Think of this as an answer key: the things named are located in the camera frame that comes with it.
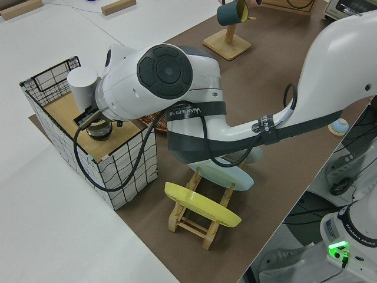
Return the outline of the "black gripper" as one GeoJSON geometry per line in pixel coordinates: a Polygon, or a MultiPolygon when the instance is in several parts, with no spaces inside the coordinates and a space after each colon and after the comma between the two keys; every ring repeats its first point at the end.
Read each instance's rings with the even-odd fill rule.
{"type": "Polygon", "coordinates": [[[97,106],[89,106],[77,117],[77,124],[97,123],[101,120],[100,116],[101,112],[97,106]]]}

